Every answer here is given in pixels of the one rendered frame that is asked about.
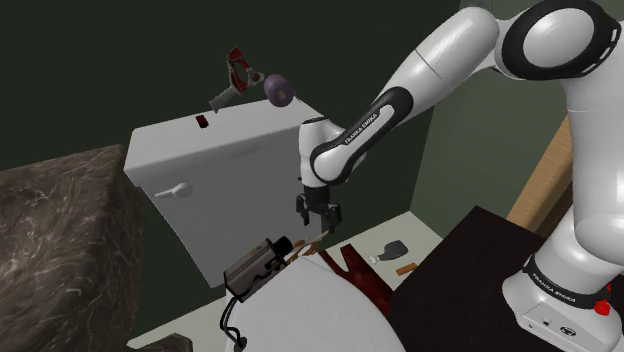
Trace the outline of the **black flat bottle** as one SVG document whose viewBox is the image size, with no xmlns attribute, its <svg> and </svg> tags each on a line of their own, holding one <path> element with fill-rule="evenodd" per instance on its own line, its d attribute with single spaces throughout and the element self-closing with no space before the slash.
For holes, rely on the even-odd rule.
<svg viewBox="0 0 624 352">
<path fill-rule="evenodd" d="M 381 254 L 373 254 L 369 256 L 369 261 L 376 264 L 380 261 L 391 261 L 398 259 L 409 252 L 409 249 L 401 240 L 395 240 L 387 243 Z"/>
</svg>

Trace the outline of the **orange brown stick bundle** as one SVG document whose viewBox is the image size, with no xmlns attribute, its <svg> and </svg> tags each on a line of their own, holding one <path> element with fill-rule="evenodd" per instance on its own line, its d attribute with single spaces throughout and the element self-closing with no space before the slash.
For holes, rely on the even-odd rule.
<svg viewBox="0 0 624 352">
<path fill-rule="evenodd" d="M 318 251 L 318 243 L 328 234 L 325 231 L 313 239 L 302 239 L 293 243 L 293 249 L 286 255 L 287 264 L 292 263 L 301 256 L 309 256 Z"/>
</svg>

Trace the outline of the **dark robot stand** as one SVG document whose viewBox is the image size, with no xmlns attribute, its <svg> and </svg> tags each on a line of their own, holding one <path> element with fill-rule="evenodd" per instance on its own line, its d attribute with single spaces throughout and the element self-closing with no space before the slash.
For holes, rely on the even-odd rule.
<svg viewBox="0 0 624 352">
<path fill-rule="evenodd" d="M 544 239 L 478 206 L 394 291 L 387 319 L 407 352 L 561 352 L 522 329 L 502 283 Z"/>
</svg>

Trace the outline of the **red grey tape dispenser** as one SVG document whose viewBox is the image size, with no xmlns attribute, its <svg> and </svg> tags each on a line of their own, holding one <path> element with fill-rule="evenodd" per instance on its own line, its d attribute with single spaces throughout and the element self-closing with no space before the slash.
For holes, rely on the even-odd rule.
<svg viewBox="0 0 624 352">
<path fill-rule="evenodd" d="M 226 55 L 226 65 L 228 69 L 229 86 L 209 102 L 215 113 L 226 107 L 235 96 L 241 96 L 246 90 L 257 86 L 265 79 L 263 73 L 256 71 L 246 62 L 245 55 L 238 46 L 235 46 Z M 236 70 L 237 65 L 244 70 L 247 76 L 245 80 L 240 77 Z"/>
</svg>

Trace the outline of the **dark marble stone block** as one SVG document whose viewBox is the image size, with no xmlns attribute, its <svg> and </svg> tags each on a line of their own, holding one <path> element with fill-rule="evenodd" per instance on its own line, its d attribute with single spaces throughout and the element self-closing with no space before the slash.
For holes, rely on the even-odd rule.
<svg viewBox="0 0 624 352">
<path fill-rule="evenodd" d="M 123 352 L 141 196 L 112 145 L 0 171 L 0 352 Z"/>
</svg>

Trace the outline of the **purple tape roll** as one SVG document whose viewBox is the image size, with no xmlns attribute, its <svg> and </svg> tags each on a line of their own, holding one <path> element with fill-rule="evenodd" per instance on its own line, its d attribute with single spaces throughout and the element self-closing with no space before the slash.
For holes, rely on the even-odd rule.
<svg viewBox="0 0 624 352">
<path fill-rule="evenodd" d="M 264 81 L 263 89 L 267 99 L 276 107 L 289 105 L 295 97 L 289 82 L 279 74 L 268 76 Z"/>
</svg>

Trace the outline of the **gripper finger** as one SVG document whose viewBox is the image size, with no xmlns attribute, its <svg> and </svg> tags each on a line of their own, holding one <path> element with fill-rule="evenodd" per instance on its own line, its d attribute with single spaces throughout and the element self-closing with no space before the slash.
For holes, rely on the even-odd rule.
<svg viewBox="0 0 624 352">
<path fill-rule="evenodd" d="M 329 204 L 327 211 L 325 212 L 325 219 L 327 221 L 327 232 L 332 234 L 336 227 L 342 222 L 342 213 L 339 204 Z"/>
<path fill-rule="evenodd" d="M 306 207 L 305 197 L 304 197 L 303 194 L 299 194 L 296 197 L 295 210 L 300 215 L 300 217 L 302 218 L 303 225 L 307 226 L 309 224 L 309 222 L 310 222 L 310 217 L 309 217 L 308 208 Z"/>
</svg>

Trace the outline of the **dark red forked shape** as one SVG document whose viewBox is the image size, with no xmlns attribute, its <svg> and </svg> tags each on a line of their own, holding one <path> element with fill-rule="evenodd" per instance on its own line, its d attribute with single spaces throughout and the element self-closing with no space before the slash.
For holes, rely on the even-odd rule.
<svg viewBox="0 0 624 352">
<path fill-rule="evenodd" d="M 341 247 L 340 252 L 347 265 L 346 270 L 343 270 L 326 250 L 320 251 L 319 256 L 334 273 L 355 286 L 368 297 L 384 316 L 387 316 L 393 295 L 392 288 L 374 271 L 351 244 Z"/>
</svg>

